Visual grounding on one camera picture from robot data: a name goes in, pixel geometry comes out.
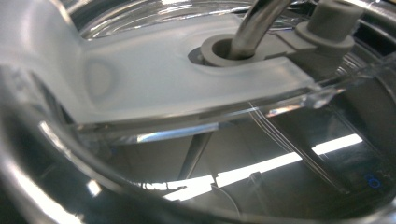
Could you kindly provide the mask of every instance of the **translucent plastic piece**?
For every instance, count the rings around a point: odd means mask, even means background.
[[[207,38],[235,32],[240,20],[233,15],[174,21],[87,41],[50,2],[7,4],[12,6],[0,9],[0,63],[36,72],[77,123],[197,112],[313,83],[286,58],[233,68],[192,64],[187,55]]]

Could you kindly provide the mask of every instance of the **metal rod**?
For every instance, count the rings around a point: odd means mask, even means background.
[[[257,46],[276,18],[292,0],[258,0],[239,26],[230,46],[228,59],[240,60],[254,55]]]
[[[187,152],[186,159],[183,162],[183,166],[181,167],[180,174],[178,175],[179,180],[184,180],[190,178],[192,172],[195,169],[199,159],[204,152],[207,143],[212,136],[212,133],[201,133],[196,134],[190,144],[189,151]]]

